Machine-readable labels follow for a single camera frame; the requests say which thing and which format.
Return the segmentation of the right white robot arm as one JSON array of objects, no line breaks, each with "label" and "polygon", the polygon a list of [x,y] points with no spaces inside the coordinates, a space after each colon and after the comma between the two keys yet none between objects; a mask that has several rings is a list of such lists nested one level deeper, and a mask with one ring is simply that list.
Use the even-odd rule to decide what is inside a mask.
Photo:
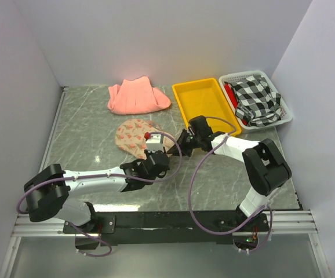
[{"label": "right white robot arm", "polygon": [[178,156],[191,156],[193,150],[201,149],[207,153],[223,155],[244,163],[251,187],[239,205],[236,216],[237,227],[250,230],[256,224],[254,212],[268,204],[275,191],[292,177],[292,171],[280,150],[270,139],[251,141],[233,137],[235,127],[229,132],[214,132],[207,117],[197,116],[189,121],[177,143],[168,153]]}]

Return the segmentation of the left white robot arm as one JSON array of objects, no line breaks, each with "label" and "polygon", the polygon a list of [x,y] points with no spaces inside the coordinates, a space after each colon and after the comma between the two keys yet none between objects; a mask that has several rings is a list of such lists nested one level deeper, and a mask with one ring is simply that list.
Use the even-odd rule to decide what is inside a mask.
[{"label": "left white robot arm", "polygon": [[98,225],[95,210],[91,203],[77,201],[77,196],[140,190],[169,169],[169,158],[161,151],[106,170],[69,171],[51,164],[24,185],[27,214],[31,222],[59,218],[90,233]]}]

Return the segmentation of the pink mesh laundry bag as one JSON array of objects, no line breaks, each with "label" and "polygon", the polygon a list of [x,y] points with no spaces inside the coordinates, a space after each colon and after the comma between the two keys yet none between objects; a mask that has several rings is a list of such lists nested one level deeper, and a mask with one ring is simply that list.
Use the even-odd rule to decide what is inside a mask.
[{"label": "pink mesh laundry bag", "polygon": [[151,120],[129,119],[116,130],[115,143],[121,150],[126,151],[137,159],[145,159],[145,133],[162,131]]}]

